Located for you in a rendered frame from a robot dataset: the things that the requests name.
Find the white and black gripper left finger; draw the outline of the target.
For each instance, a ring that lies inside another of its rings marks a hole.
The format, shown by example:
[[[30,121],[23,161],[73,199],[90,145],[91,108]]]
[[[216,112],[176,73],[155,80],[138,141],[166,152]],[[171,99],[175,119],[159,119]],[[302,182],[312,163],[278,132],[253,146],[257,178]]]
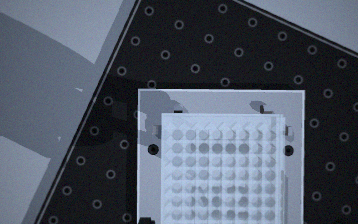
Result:
[[[155,221],[151,221],[150,217],[140,217],[138,224],[155,224]]]

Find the white multi-well plate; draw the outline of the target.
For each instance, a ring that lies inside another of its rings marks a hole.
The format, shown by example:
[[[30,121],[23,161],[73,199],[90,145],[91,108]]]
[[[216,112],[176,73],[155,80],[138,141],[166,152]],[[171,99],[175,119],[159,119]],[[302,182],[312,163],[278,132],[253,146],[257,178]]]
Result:
[[[283,114],[162,113],[161,224],[284,224]]]

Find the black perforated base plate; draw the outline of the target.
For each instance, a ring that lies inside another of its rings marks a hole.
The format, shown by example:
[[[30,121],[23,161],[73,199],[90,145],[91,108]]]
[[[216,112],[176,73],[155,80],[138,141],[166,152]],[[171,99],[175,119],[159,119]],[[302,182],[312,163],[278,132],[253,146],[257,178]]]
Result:
[[[358,53],[245,0],[136,0],[34,224],[137,224],[138,89],[305,90],[303,224],[358,224]]]

